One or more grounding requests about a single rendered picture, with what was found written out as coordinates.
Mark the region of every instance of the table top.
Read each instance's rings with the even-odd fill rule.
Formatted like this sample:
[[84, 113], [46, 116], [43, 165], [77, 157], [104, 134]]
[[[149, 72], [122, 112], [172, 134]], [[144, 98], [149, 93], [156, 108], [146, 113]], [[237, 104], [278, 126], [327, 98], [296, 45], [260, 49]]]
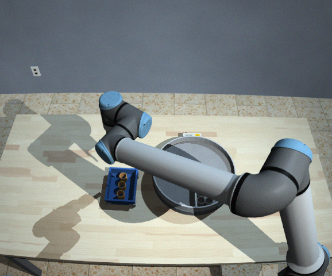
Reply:
[[[233, 158], [236, 174], [256, 174], [283, 138], [313, 152], [311, 191], [318, 241], [332, 256], [332, 200], [305, 118], [152, 116], [153, 147], [200, 132]], [[203, 216], [180, 214], [139, 171], [136, 206], [104, 202], [109, 167], [94, 146], [99, 114], [17, 115], [0, 161], [0, 254], [130, 265], [218, 265], [285, 261], [279, 212], [244, 218], [223, 205]], [[111, 167], [129, 167], [115, 162]]]

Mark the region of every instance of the table leg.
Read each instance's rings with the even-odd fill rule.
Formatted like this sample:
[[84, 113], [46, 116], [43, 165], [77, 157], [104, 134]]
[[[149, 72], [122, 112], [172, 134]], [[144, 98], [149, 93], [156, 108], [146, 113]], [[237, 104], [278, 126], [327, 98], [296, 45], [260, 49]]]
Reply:
[[8, 257], [7, 258], [15, 263], [17, 266], [22, 267], [25, 271], [27, 271], [29, 274], [33, 276], [41, 276], [42, 270], [40, 270], [37, 266], [35, 266], [33, 263], [26, 259], [22, 258], [14, 258], [14, 257]]

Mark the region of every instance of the brown cup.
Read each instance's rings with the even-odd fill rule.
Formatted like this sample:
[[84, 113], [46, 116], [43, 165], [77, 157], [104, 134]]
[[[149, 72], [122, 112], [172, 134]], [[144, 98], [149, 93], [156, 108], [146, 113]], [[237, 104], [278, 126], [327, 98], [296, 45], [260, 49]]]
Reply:
[[118, 192], [116, 193], [117, 197], [119, 200], [123, 200], [125, 198], [125, 193], [123, 190], [118, 190]]
[[124, 182], [126, 182], [128, 180], [128, 176], [126, 175], [125, 172], [121, 172], [119, 174], [119, 178], [120, 178], [121, 181], [124, 181]]
[[119, 190], [125, 191], [126, 190], [126, 183], [124, 181], [120, 181], [118, 183]]

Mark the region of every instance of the wall outlet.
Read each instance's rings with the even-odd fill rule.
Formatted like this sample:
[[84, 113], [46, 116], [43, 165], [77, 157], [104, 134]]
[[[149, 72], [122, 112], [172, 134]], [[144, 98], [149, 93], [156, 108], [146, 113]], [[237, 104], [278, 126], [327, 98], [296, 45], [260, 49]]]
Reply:
[[41, 75], [40, 69], [38, 69], [38, 66], [31, 66], [30, 69], [31, 69], [34, 76], [40, 76]]

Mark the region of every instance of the gray wall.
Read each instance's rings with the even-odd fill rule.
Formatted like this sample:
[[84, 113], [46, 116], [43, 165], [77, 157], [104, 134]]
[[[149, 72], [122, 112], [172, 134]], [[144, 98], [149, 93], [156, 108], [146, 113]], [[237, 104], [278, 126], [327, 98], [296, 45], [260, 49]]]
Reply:
[[0, 1], [0, 94], [109, 90], [332, 98], [332, 1]]

